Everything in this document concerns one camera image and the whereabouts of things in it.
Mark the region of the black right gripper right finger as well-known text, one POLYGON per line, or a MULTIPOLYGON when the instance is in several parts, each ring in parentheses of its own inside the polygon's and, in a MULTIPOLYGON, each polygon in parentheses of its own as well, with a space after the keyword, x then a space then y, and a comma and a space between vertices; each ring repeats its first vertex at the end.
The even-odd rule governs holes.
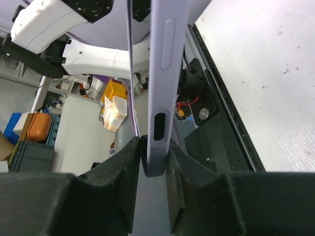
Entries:
POLYGON ((165 169, 176 236, 312 236, 313 173, 216 174, 171 144, 165 169))

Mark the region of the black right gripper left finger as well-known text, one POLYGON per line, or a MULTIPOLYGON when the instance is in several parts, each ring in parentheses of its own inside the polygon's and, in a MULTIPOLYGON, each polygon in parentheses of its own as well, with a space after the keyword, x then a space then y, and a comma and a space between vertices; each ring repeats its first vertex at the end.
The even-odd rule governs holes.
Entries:
POLYGON ((3 173, 3 236, 127 236, 132 232, 140 138, 88 172, 3 173))

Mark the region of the phone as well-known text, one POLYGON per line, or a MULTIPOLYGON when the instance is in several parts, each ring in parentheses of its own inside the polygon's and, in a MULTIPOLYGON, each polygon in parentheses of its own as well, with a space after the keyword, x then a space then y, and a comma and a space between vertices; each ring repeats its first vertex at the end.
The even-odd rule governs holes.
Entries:
POLYGON ((188 14, 187 0, 151 2, 148 140, 142 159, 146 177, 158 177, 165 171, 188 14))

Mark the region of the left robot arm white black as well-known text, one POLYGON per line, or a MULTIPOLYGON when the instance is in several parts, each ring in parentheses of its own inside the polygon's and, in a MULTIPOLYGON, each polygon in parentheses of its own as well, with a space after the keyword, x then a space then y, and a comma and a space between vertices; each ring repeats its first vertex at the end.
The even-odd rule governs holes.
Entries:
POLYGON ((149 68, 150 41, 133 45, 132 52, 88 45, 66 33, 108 15, 112 0, 34 0, 18 6, 13 26, 1 48, 35 72, 54 79, 91 74, 130 78, 149 68))

